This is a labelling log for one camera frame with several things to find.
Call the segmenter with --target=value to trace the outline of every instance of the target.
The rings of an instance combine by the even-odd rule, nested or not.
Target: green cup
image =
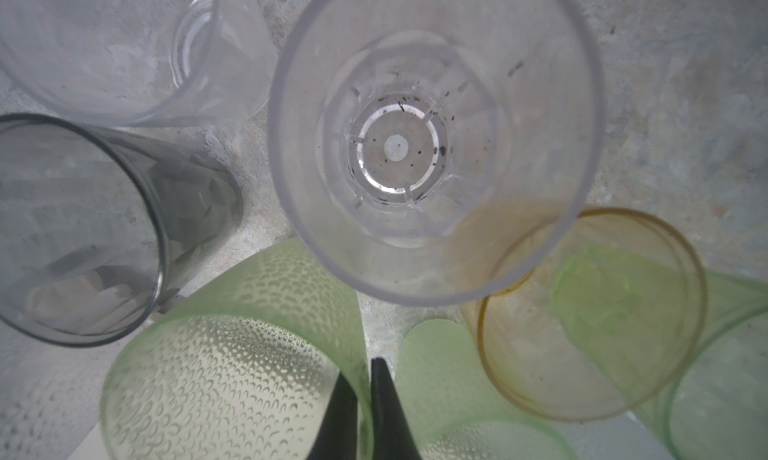
[[[362,409],[372,455],[366,344],[356,293],[298,239],[236,265],[134,339],[101,395],[113,460],[303,460],[336,378]]]
[[[768,285],[706,273],[694,359],[634,411],[678,460],[768,458]]]
[[[403,340],[395,384],[423,460],[574,460],[548,424],[511,406],[462,326],[428,320]]]

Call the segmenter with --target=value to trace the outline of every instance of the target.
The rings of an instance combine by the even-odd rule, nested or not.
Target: amber rim
[[[504,295],[509,292],[515,291],[517,288],[520,287],[523,283],[525,283],[526,280],[528,280],[535,269],[528,272],[521,280],[514,283],[512,286],[508,287],[507,289],[502,290],[501,292],[494,293],[493,295],[488,295],[484,299],[482,299],[482,304],[480,305],[480,312],[478,314],[478,324],[477,324],[477,341],[478,341],[478,351],[480,353],[480,361],[482,362],[483,369],[485,369],[485,373],[488,376],[488,378],[491,380],[491,383],[494,385],[494,387],[501,393],[507,400],[509,400],[514,406],[517,408],[520,408],[524,412],[530,413],[534,416],[540,417],[540,418],[546,418],[548,420],[555,420],[557,422],[591,422],[594,420],[604,420],[606,418],[612,418],[617,415],[620,415],[622,413],[628,412],[629,410],[637,407],[638,405],[646,402],[649,398],[655,396],[658,392],[660,392],[664,387],[666,387],[668,384],[670,384],[677,376],[682,373],[686,366],[688,365],[689,361],[693,359],[694,353],[696,351],[696,346],[698,345],[699,338],[701,337],[703,331],[704,331],[704,323],[706,320],[706,310],[707,306],[709,304],[708,300],[708,290],[706,287],[706,275],[704,272],[704,266],[701,263],[701,260],[699,259],[698,254],[696,253],[696,249],[693,247],[693,245],[686,240],[685,236],[683,236],[682,233],[677,231],[675,227],[668,224],[667,222],[663,221],[662,219],[659,219],[656,216],[649,215],[648,213],[643,213],[637,210],[628,209],[628,208],[618,208],[618,207],[590,207],[588,209],[585,209],[578,215],[578,219],[581,218],[587,218],[590,216],[600,216],[600,215],[619,215],[619,216],[627,216],[632,217],[635,219],[640,220],[639,223],[641,225],[646,226],[648,229],[653,229],[648,225],[648,223],[660,227],[665,233],[668,233],[670,236],[672,236],[677,243],[683,247],[683,250],[686,252],[687,256],[690,258],[691,262],[694,265],[694,269],[696,271],[696,277],[699,280],[700,288],[701,288],[701,296],[702,296],[702,302],[701,302],[701,309],[699,311],[699,316],[696,322],[696,330],[694,331],[693,335],[693,341],[688,346],[688,349],[686,350],[683,357],[680,359],[680,362],[678,365],[672,369],[669,375],[662,381],[659,382],[659,385],[652,388],[648,394],[645,396],[642,396],[638,400],[635,400],[631,403],[628,403],[624,408],[618,409],[615,412],[610,412],[607,414],[603,414],[600,416],[591,416],[591,417],[584,417],[584,418],[568,418],[568,417],[561,417],[561,416],[555,416],[555,415],[549,415],[545,412],[539,412],[527,405],[525,405],[523,402],[520,402],[518,400],[519,396],[514,394],[511,389],[507,388],[507,386],[504,384],[504,382],[498,378],[493,370],[493,367],[491,366],[490,362],[488,361],[488,358],[485,355],[485,312],[488,309],[488,301],[497,295]],[[509,248],[504,252],[504,254],[499,258],[498,262],[496,263],[494,270],[492,271],[492,276],[494,276],[498,269],[501,268],[501,265],[504,263],[506,258],[510,256],[510,254],[518,247],[520,244],[526,240],[529,236],[535,234],[540,229],[548,226],[551,223],[551,221],[545,221],[542,222],[532,229],[530,229],[528,232],[526,232],[523,237],[520,238],[520,240],[516,241],[512,245],[510,245]],[[661,237],[665,243],[668,244],[670,249],[675,252],[677,257],[677,262],[681,263],[681,258],[677,254],[677,250],[672,246],[670,241],[665,238],[663,235],[658,234],[659,237]]]

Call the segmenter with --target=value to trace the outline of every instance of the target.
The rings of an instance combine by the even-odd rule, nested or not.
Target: gray tabletop
[[[309,0],[259,0],[280,48]],[[598,38],[606,143],[589,202],[642,209],[677,226],[707,268],[768,281],[768,0],[577,0]],[[0,76],[0,112],[45,112]],[[266,112],[206,128],[141,129],[225,163],[245,217],[183,293],[292,235],[266,157]],[[403,336],[458,310],[360,295],[371,356],[396,366]],[[670,458],[622,416],[558,426],[583,459]]]

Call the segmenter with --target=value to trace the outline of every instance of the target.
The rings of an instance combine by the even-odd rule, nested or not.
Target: orange-rimmed cup
[[[511,245],[498,268],[550,228]],[[588,208],[531,273],[462,313],[504,397],[536,416],[585,422],[626,412],[675,378],[706,306],[704,268],[674,227]]]

